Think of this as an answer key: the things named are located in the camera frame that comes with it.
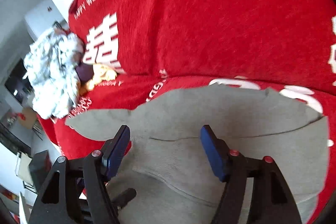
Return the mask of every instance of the black tv screen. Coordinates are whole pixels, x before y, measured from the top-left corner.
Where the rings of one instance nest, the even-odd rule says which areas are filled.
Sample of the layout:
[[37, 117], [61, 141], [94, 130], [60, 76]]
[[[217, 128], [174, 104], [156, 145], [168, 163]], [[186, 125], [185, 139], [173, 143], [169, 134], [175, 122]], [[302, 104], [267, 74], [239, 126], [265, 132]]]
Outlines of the black tv screen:
[[27, 70], [22, 59], [12, 70], [5, 82], [5, 87], [20, 104], [32, 92], [33, 88], [29, 83]]

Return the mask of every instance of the yellow plush toy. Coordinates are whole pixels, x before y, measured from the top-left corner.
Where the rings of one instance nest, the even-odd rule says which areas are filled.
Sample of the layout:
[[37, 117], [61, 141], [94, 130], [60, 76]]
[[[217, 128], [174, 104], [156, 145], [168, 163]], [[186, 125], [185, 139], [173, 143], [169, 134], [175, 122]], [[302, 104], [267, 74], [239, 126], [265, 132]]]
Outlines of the yellow plush toy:
[[115, 80], [116, 77], [117, 73], [109, 66], [93, 64], [93, 78], [80, 87], [79, 94], [84, 95], [88, 91], [93, 90], [103, 80]]

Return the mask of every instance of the gray cloth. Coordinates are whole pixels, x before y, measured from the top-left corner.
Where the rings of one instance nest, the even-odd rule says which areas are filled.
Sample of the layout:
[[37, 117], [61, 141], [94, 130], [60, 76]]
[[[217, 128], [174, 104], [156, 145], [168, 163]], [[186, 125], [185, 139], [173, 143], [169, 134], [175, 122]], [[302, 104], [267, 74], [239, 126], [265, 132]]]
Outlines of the gray cloth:
[[[156, 214], [161, 223], [211, 221], [224, 184], [213, 175], [199, 141], [204, 124], [209, 124], [230, 148], [240, 150], [247, 157], [272, 156], [287, 180], [303, 222], [314, 210], [327, 170], [327, 118], [271, 89], [212, 85], [172, 90], [133, 111], [89, 110], [68, 119], [67, 124], [95, 140], [113, 138], [122, 124], [130, 127], [132, 149], [110, 184], [118, 194], [126, 187], [126, 184], [121, 186], [120, 180], [130, 184], [136, 183], [137, 177], [147, 180], [137, 185], [138, 189], [134, 187], [147, 193], [146, 198], [141, 194], [132, 202], [132, 214], [141, 219], [135, 223], [157, 223], [151, 220], [149, 211], [141, 208], [143, 199], [151, 204], [151, 210], [161, 212], [169, 207], [169, 218], [163, 212], [161, 216]], [[161, 183], [153, 183], [153, 178]], [[240, 223], [248, 216], [251, 194], [249, 182]], [[175, 209], [173, 203], [165, 204], [169, 196], [185, 203], [194, 213]], [[125, 223], [132, 219], [129, 213], [122, 218]]]

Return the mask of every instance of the red bedspread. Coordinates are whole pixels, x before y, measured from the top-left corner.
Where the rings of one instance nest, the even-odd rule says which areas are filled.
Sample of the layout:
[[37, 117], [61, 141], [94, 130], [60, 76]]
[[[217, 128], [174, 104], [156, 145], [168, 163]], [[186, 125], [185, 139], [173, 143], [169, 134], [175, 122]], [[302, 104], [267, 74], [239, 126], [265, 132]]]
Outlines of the red bedspread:
[[[171, 89], [240, 77], [253, 80], [220, 82], [270, 86], [306, 101], [329, 116], [335, 141], [335, 15], [332, 0], [74, 0], [69, 24], [86, 44], [84, 62], [127, 75], [101, 83], [70, 116], [90, 108], [134, 109]], [[68, 158], [101, 147], [64, 120], [42, 123]], [[330, 147], [325, 189], [312, 219], [335, 188], [335, 149]]]

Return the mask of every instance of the blue gripper pad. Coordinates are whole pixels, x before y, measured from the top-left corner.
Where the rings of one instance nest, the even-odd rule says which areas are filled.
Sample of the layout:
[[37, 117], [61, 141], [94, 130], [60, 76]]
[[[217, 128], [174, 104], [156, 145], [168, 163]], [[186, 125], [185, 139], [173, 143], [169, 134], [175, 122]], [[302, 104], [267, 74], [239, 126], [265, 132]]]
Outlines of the blue gripper pad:
[[226, 155], [228, 151], [218, 151], [220, 147], [216, 145], [218, 139], [208, 125], [201, 128], [200, 139], [214, 175], [218, 177], [221, 182], [224, 182], [226, 175], [229, 174], [229, 168], [227, 166], [228, 156]]
[[121, 161], [125, 155], [125, 150], [130, 140], [130, 130], [128, 126], [121, 126], [117, 134], [113, 138], [112, 143], [104, 152], [102, 157], [106, 166], [105, 176], [111, 179], [116, 176]]

